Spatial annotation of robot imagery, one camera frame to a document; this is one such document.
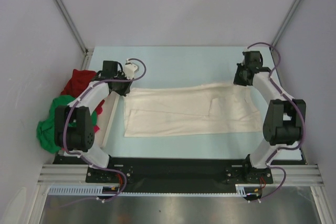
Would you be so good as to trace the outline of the dark red t shirt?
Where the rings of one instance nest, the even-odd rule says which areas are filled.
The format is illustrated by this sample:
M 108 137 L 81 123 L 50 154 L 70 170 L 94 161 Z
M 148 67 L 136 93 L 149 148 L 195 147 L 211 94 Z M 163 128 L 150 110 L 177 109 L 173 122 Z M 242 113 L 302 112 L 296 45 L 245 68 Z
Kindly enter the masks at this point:
M 62 105 L 66 105 L 79 97 L 88 87 L 90 81 L 96 76 L 95 71 L 74 69 L 72 77 L 61 91 L 60 101 Z

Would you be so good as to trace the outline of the cream white t shirt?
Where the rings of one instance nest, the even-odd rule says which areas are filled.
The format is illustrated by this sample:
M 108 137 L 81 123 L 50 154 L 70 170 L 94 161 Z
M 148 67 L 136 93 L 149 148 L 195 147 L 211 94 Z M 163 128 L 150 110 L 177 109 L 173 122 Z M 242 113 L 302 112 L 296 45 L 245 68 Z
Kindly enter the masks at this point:
M 230 83 L 133 88 L 124 98 L 126 137 L 249 133 L 262 128 L 250 89 Z

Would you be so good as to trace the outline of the green t shirt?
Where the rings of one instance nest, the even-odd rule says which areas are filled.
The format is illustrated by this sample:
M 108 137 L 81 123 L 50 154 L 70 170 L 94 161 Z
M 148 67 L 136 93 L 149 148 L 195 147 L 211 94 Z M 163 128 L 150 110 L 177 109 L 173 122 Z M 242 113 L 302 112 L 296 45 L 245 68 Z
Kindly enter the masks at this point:
M 49 116 L 44 121 L 39 121 L 37 125 L 37 138 L 40 142 L 41 147 L 54 154 L 61 150 L 63 147 L 59 147 L 55 144 L 55 110 L 58 106 L 67 105 L 68 103 L 74 101 L 75 98 L 70 95 L 61 95 L 53 99 L 50 109 Z M 71 115 L 71 120 L 75 116 L 75 111 Z M 91 125 L 95 128 L 97 126 L 97 113 L 94 111 L 91 114 Z M 67 134 L 70 133 L 72 127 L 76 127 L 77 123 L 75 121 L 69 121 Z

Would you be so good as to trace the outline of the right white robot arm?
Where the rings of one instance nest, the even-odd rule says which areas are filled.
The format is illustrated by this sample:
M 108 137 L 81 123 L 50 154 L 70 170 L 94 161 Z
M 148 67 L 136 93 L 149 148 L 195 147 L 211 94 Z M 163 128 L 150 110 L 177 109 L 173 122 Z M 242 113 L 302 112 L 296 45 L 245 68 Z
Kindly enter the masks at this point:
M 295 151 L 301 147 L 306 134 L 306 103 L 295 99 L 271 77 L 273 70 L 263 66 L 260 51 L 243 51 L 244 59 L 237 64 L 234 84 L 254 87 L 268 104 L 262 133 L 264 139 L 257 149 L 246 157 L 248 166 L 242 169 L 243 179 L 254 183 L 261 170 L 283 150 Z

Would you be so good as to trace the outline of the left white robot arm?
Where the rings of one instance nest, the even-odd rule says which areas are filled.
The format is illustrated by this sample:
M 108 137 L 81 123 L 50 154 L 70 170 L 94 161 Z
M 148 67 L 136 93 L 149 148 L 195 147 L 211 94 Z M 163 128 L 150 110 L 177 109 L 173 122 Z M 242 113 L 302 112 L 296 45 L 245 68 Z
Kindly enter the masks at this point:
M 110 93 L 125 96 L 139 67 L 126 61 L 104 61 L 102 70 L 89 81 L 79 97 L 55 109 L 54 141 L 70 156 L 82 158 L 89 165 L 99 167 L 98 176 L 105 182 L 115 178 L 116 169 L 109 165 L 109 155 L 95 142 L 95 123 L 91 116 L 100 102 Z

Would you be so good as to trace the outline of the cream plastic tray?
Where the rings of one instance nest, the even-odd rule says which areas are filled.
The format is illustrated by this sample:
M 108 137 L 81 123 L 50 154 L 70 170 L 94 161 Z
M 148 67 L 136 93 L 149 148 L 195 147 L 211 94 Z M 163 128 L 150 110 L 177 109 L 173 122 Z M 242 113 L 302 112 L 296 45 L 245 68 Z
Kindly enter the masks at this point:
M 105 118 L 107 120 L 107 124 L 106 124 L 106 130 L 104 133 L 104 138 L 103 138 L 103 142 L 102 142 L 102 147 L 105 147 L 108 141 L 108 137 L 109 137 L 109 133 L 112 127 L 112 123 L 113 123 L 113 119 L 114 119 L 114 115 L 116 112 L 116 109 L 118 107 L 118 102 L 119 102 L 119 95 L 116 93 L 112 93 L 110 94 L 107 98 L 106 98 L 106 105 L 107 105 L 107 113 L 105 115 Z

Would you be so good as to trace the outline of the magenta pink t shirt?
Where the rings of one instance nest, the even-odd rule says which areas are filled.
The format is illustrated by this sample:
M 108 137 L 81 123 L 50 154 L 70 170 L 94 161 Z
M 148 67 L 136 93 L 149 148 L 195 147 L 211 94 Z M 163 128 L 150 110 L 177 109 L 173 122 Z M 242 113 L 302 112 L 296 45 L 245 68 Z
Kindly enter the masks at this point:
M 99 132 L 99 130 L 100 130 L 100 127 L 98 127 L 97 125 L 95 125 L 95 126 L 94 126 L 94 133 Z

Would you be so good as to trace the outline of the left aluminium frame post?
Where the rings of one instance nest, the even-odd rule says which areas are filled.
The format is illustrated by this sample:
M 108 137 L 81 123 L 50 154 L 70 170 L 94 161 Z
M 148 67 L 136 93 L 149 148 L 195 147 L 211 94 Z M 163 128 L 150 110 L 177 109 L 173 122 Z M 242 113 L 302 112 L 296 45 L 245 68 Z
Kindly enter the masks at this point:
M 56 5 L 57 9 L 59 10 L 65 24 L 70 30 L 70 33 L 72 34 L 73 38 L 75 39 L 78 47 L 80 48 L 81 52 L 86 55 L 88 52 L 87 47 L 85 46 L 85 43 L 83 42 L 83 39 L 81 38 L 79 31 L 72 20 L 63 0 L 53 0 L 54 4 Z

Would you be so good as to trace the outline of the aluminium frame post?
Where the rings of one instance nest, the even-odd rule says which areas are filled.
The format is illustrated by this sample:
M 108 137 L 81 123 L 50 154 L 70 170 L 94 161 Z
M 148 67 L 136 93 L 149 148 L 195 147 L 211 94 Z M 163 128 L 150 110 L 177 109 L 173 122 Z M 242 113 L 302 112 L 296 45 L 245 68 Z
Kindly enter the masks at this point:
M 81 52 L 86 55 L 88 52 L 87 47 L 85 46 L 85 43 L 83 42 L 83 39 L 81 38 L 79 31 L 72 20 L 63 0 L 53 0 L 54 4 L 56 5 L 57 9 L 59 10 L 65 24 L 70 30 L 70 33 L 72 34 L 73 38 L 75 39 L 78 47 L 80 48 Z
M 278 43 L 280 42 L 282 36 L 284 35 L 286 29 L 288 28 L 290 22 L 292 21 L 292 19 L 294 18 L 296 12 L 298 11 L 301 3 L 303 0 L 293 0 L 288 11 L 286 12 L 286 15 L 283 19 L 283 21 L 281 22 L 280 27 L 278 28 L 274 38 L 271 41 L 271 45 L 273 47 L 277 47 Z

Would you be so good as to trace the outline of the right aluminium frame post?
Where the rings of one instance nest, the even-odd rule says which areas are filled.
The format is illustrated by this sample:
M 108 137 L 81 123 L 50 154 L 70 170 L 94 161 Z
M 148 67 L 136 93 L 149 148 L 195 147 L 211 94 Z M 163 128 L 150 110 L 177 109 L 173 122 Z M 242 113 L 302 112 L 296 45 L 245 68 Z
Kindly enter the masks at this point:
M 282 36 L 284 35 L 286 29 L 288 28 L 290 22 L 292 21 L 292 19 L 294 18 L 296 12 L 298 11 L 301 3 L 303 0 L 293 0 L 288 11 L 286 12 L 286 15 L 283 19 L 283 21 L 281 22 L 280 27 L 278 28 L 274 38 L 271 41 L 271 45 L 273 47 L 277 47 L 278 43 L 280 42 Z

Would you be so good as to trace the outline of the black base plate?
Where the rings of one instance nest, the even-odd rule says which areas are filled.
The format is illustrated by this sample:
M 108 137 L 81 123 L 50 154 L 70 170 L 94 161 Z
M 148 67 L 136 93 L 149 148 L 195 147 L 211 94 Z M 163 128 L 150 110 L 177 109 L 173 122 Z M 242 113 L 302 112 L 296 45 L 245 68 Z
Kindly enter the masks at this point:
M 113 158 L 109 171 L 86 167 L 87 184 L 121 184 L 126 193 L 232 193 L 236 184 L 274 185 L 276 170 L 243 159 Z

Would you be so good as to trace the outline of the aluminium front rail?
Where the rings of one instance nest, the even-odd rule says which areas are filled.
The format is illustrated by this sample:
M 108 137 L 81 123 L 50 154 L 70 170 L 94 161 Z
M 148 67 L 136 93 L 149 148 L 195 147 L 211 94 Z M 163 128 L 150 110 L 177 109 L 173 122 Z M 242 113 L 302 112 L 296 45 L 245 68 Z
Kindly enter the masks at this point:
M 317 165 L 283 165 L 286 171 L 284 186 L 323 186 Z M 85 164 L 46 164 L 38 177 L 38 185 L 84 185 L 108 183 L 101 171 Z

